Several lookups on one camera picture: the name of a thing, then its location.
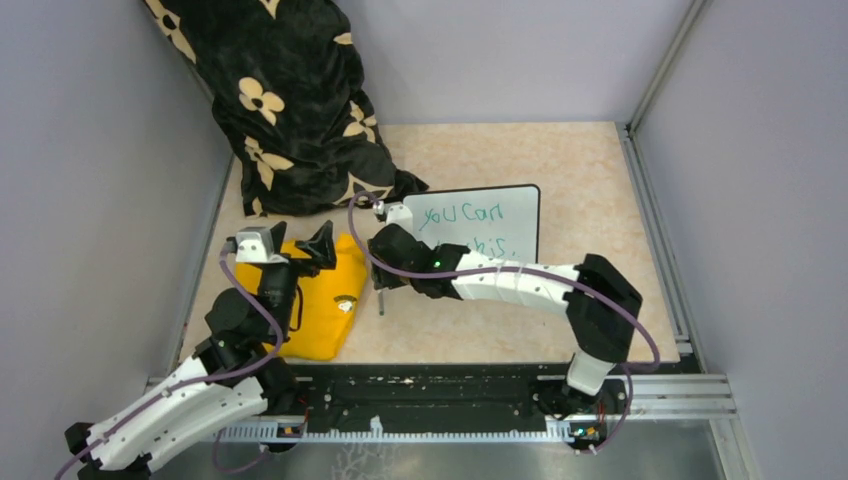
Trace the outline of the white whiteboard black frame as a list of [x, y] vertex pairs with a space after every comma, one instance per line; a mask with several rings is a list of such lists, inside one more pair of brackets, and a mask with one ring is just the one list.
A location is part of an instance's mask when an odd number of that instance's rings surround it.
[[465, 245], [487, 257], [535, 263], [541, 190], [535, 184], [432, 191], [409, 195], [412, 233], [430, 248]]

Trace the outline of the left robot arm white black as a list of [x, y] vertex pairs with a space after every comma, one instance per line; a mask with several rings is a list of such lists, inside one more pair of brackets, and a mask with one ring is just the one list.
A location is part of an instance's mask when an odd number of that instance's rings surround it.
[[302, 278], [337, 265], [333, 224], [326, 221], [281, 250], [287, 224], [247, 227], [227, 238], [218, 264], [230, 288], [207, 316], [210, 336], [142, 397], [97, 423], [65, 432], [80, 479], [147, 479], [187, 448], [254, 415], [284, 415], [298, 405], [297, 378], [280, 356]]

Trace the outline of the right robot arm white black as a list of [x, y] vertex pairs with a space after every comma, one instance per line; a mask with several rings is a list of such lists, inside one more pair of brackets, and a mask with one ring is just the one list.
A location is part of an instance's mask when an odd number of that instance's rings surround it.
[[539, 399], [549, 415], [596, 409], [610, 371], [626, 362], [643, 297], [603, 256], [576, 265], [525, 264], [457, 244], [428, 247], [397, 224], [367, 242], [378, 289], [406, 285], [431, 299], [491, 300], [566, 319], [578, 342], [560, 393]]

